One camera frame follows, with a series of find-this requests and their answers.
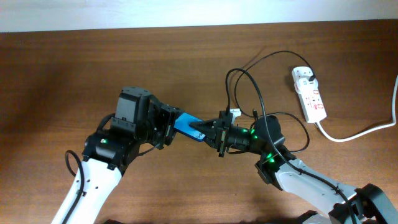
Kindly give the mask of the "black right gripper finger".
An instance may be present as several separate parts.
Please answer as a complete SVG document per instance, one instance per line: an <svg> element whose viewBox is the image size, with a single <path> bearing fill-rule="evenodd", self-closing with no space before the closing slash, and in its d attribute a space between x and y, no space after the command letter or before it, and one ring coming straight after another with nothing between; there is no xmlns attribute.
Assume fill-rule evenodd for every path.
<svg viewBox="0 0 398 224"><path fill-rule="evenodd" d="M210 131L205 133L205 142L210 147L218 147L220 145L220 141L218 139L219 134L216 131Z"/></svg>
<svg viewBox="0 0 398 224"><path fill-rule="evenodd" d="M204 135L217 135L221 131L220 124L220 119L210 119L207 121L193 121L189 126Z"/></svg>

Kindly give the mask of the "blue Samsung Galaxy phone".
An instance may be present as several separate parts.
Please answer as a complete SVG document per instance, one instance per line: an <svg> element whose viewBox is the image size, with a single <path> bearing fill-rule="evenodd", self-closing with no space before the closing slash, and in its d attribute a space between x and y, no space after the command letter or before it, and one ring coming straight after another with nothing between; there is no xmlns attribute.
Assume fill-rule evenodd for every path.
<svg viewBox="0 0 398 224"><path fill-rule="evenodd" d="M190 123L192 122L200 122L201 119L194 117L188 113L182 113L177 120L175 121L174 128L177 132L193 139L198 142L202 142L205 139L205 135L196 129L190 127Z"/></svg>

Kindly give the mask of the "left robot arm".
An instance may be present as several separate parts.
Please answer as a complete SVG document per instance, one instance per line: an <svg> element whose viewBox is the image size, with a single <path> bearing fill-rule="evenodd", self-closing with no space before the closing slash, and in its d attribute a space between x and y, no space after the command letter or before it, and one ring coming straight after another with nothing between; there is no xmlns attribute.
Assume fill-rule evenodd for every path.
<svg viewBox="0 0 398 224"><path fill-rule="evenodd" d="M75 179L53 223L94 223L129 164L150 144L163 149L174 140L180 108L161 103L149 90L128 86L119 94L115 113L105 116L85 141Z"/></svg>

